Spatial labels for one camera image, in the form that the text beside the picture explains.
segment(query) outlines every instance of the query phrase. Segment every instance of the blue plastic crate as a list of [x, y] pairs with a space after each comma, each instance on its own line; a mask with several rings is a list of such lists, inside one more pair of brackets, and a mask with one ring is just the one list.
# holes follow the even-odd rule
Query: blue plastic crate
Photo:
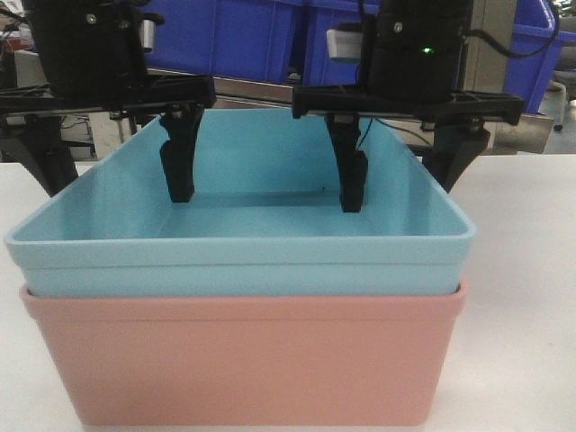
[[35, 295], [446, 294], [474, 227], [374, 123], [364, 208], [343, 213], [324, 119], [209, 110], [189, 203], [151, 123], [5, 237]]
[[[545, 0], [518, 0], [511, 48], [528, 53], [542, 47], [554, 31], [554, 16]], [[525, 113], [538, 113], [546, 88], [566, 41], [576, 41], [576, 33], [560, 31], [545, 50], [529, 58], [511, 58], [504, 92], [525, 99]]]
[[[369, 1], [364, 9], [369, 14], [378, 12], [379, 2]], [[340, 23], [360, 22], [357, 1], [309, 0], [308, 38], [302, 83], [305, 86], [331, 86], [354, 84], [357, 64], [338, 63], [328, 55], [326, 32]]]
[[148, 65], [283, 83], [304, 0], [155, 0], [166, 17]]

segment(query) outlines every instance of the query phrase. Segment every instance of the white tabletop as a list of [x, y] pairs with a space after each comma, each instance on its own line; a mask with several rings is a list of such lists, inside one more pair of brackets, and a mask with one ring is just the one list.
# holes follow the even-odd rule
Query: white tabletop
[[[476, 223], [478, 236], [466, 261], [468, 301], [428, 421], [422, 427], [330, 431], [576, 431], [576, 155], [480, 157], [453, 197]], [[0, 234], [46, 200], [23, 168], [0, 164]], [[18, 298], [22, 284], [18, 267], [0, 246], [0, 431], [82, 431], [40, 332]]]

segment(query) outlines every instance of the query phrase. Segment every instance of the light blue plastic bin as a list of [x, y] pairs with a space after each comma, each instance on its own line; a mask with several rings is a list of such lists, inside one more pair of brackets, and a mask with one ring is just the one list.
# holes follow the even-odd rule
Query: light blue plastic bin
[[5, 242], [41, 296], [445, 294], [474, 227], [395, 132], [374, 123], [364, 208], [343, 213], [324, 120], [207, 111], [196, 194], [171, 203], [157, 121]]

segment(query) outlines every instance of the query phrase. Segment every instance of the white connector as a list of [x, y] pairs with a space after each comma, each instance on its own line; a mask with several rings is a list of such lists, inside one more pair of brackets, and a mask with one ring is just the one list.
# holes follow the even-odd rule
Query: white connector
[[362, 52], [360, 31], [330, 29], [326, 32], [328, 55], [342, 63], [359, 63]]

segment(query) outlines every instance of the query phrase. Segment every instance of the robotic arm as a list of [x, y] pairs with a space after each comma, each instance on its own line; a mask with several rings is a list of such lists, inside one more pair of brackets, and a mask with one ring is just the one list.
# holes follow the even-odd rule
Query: robotic arm
[[518, 124], [524, 101], [512, 94], [456, 90], [473, 0], [382, 0], [363, 12], [356, 85], [296, 87], [292, 113], [327, 119], [340, 173], [344, 212], [359, 212], [368, 161], [356, 148], [360, 117], [406, 118], [435, 131], [423, 164], [450, 191], [487, 147], [485, 120]]
[[[0, 149], [50, 196], [77, 178], [59, 135], [63, 113], [108, 111], [116, 119], [163, 113], [169, 140], [160, 157], [174, 202], [194, 193], [194, 145], [203, 109], [215, 102], [210, 76], [148, 76], [144, 51], [162, 16], [149, 0], [23, 0], [49, 85], [0, 92]], [[11, 119], [23, 119], [15, 127]]]

